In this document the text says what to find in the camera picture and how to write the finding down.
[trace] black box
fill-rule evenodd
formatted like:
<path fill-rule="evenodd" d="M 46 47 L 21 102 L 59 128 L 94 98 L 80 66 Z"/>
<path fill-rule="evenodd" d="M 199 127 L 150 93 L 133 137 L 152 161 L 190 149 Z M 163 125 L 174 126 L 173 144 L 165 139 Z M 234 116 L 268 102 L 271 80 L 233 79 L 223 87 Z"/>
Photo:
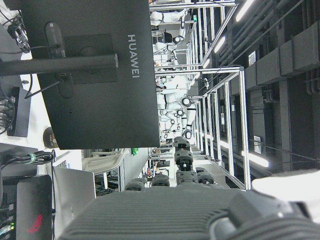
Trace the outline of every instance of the black box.
<path fill-rule="evenodd" d="M 25 99 L 27 92 L 27 90 L 20 87 L 13 87 L 11 90 L 11 100 L 13 100 L 15 106 L 15 117 L 11 128 L 7 131 L 8 136 L 24 138 L 28 136 L 31 98 Z"/>

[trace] sign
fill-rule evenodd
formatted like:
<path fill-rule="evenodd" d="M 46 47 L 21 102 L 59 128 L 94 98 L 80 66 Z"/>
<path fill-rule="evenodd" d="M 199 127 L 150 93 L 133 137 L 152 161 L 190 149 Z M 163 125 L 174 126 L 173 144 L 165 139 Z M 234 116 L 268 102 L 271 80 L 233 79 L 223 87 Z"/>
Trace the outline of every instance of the sign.
<path fill-rule="evenodd" d="M 249 58 L 249 66 L 251 66 L 256 62 L 256 51 L 252 52 L 248 58 Z"/>
<path fill-rule="evenodd" d="M 254 151 L 258 154 L 261 154 L 261 149 L 262 149 L 261 137 L 253 136 L 253 140 L 254 140 Z"/>

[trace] monitor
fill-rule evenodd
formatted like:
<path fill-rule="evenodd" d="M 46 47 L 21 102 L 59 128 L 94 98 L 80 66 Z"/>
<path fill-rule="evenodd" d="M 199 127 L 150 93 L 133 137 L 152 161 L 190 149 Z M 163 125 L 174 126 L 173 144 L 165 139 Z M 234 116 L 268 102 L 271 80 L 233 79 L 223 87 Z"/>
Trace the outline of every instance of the monitor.
<path fill-rule="evenodd" d="M 88 57 L 89 65 L 92 56 L 117 57 L 117 68 L 39 71 L 42 88 L 64 80 L 42 93 L 61 149 L 160 145 L 148 0 L 11 0 L 7 5 L 21 10 L 31 47 L 57 44 L 32 50 L 37 61 Z"/>

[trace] black cable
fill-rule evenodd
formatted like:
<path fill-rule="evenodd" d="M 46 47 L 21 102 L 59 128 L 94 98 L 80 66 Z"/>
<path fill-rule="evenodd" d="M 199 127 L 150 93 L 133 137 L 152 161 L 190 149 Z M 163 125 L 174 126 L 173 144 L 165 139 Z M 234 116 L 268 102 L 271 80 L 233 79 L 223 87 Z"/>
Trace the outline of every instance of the black cable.
<path fill-rule="evenodd" d="M 53 159 L 56 160 L 56 151 L 51 151 Z M 51 161 L 51 179 L 52 179 L 52 195 L 53 195 L 53 210 L 52 210 L 52 240 L 56 239 L 55 235 L 55 219 L 56 219 L 56 190 L 55 190 L 55 179 L 54 179 L 54 163 Z"/>
<path fill-rule="evenodd" d="M 34 78 L 33 78 L 32 74 L 30 74 L 30 87 L 29 87 L 29 90 L 28 90 L 28 92 L 26 93 L 24 99 L 27 99 L 28 96 L 29 96 L 29 94 L 30 94 L 30 92 L 31 92 L 32 84 L 33 84 L 33 79 L 34 79 Z"/>
<path fill-rule="evenodd" d="M 59 46 L 58 45 L 53 45 L 53 46 L 33 46 L 26 48 L 21 51 L 16 51 L 16 52 L 5 52 L 5 51 L 0 51 L 0 54 L 21 54 L 24 53 L 25 51 L 30 51 L 32 49 L 57 49 Z"/>
<path fill-rule="evenodd" d="M 36 95 L 36 94 L 39 94 L 39 93 L 42 93 L 43 91 L 45 91 L 45 90 L 47 90 L 47 89 L 49 89 L 49 88 L 52 88 L 52 87 L 55 86 L 55 85 L 61 84 L 61 83 L 63 83 L 63 82 L 64 82 L 64 80 L 63 80 L 62 78 L 60 78 L 59 81 L 56 81 L 56 82 L 54 82 L 54 83 L 52 83 L 52 84 L 50 84 L 50 85 L 48 85 L 48 86 L 45 86 L 44 88 L 41 88 L 40 90 L 38 90 L 38 91 L 36 91 L 36 92 L 28 95 L 28 96 L 26 95 L 26 96 L 24 97 L 24 99 L 29 99 L 29 98 L 31 98 L 32 96 L 34 96 L 34 95 Z"/>
<path fill-rule="evenodd" d="M 10 122 L 9 122 L 9 125 L 2 131 L 0 132 L 0 135 L 1 134 L 4 134 L 8 129 L 11 128 L 13 122 L 14 122 L 14 119 L 15 119 L 15 116 L 16 116 L 16 107 L 15 107 L 15 104 L 13 103 L 13 101 L 8 97 L 8 95 L 3 91 L 2 87 L 1 87 L 1 81 L 0 81 L 0 92 L 1 94 L 4 96 L 4 99 L 6 99 L 10 105 L 12 106 L 12 110 L 13 110 L 13 113 L 12 113 L 12 116 L 11 116 L 11 119 L 10 119 Z"/>
<path fill-rule="evenodd" d="M 13 22 L 14 20 L 16 20 L 16 19 L 22 19 L 22 17 L 19 16 L 19 15 L 18 15 L 18 16 L 15 16 L 15 17 L 13 17 L 13 18 L 5 21 L 5 22 L 2 24 L 2 26 L 6 25 L 7 23 L 12 23 L 12 22 Z"/>
<path fill-rule="evenodd" d="M 34 164 L 34 165 L 43 165 L 50 163 L 54 159 L 54 154 L 51 152 L 37 151 L 32 154 L 26 155 L 9 155 L 10 159 L 1 167 L 3 170 L 6 166 L 10 164 Z"/>
<path fill-rule="evenodd" d="M 0 13 L 5 17 L 5 19 L 9 20 L 9 18 L 7 18 L 7 16 L 4 15 L 4 13 L 1 11 L 1 8 L 0 8 Z"/>

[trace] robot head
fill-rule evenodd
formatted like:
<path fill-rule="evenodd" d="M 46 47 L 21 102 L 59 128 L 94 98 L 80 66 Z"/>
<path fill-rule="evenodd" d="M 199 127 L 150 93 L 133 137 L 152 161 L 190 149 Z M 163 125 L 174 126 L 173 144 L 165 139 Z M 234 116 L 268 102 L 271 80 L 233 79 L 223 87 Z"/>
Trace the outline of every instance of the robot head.
<path fill-rule="evenodd" d="M 190 98 L 188 98 L 188 97 L 182 98 L 181 103 L 183 106 L 185 106 L 187 108 L 192 105 L 192 102 L 191 102 Z"/>
<path fill-rule="evenodd" d="M 191 139 L 191 137 L 192 137 L 192 131 L 189 130 L 189 129 L 187 129 L 187 130 L 185 130 L 185 131 L 183 132 L 182 136 L 185 137 L 186 139 Z"/>
<path fill-rule="evenodd" d="M 180 43 L 182 43 L 183 40 L 185 40 L 185 38 L 183 36 L 176 36 L 173 38 L 174 44 L 180 44 Z"/>
<path fill-rule="evenodd" d="M 180 117 L 182 117 L 183 115 L 185 115 L 185 112 L 182 111 L 181 109 L 179 109 L 178 111 L 176 111 L 176 114 Z"/>

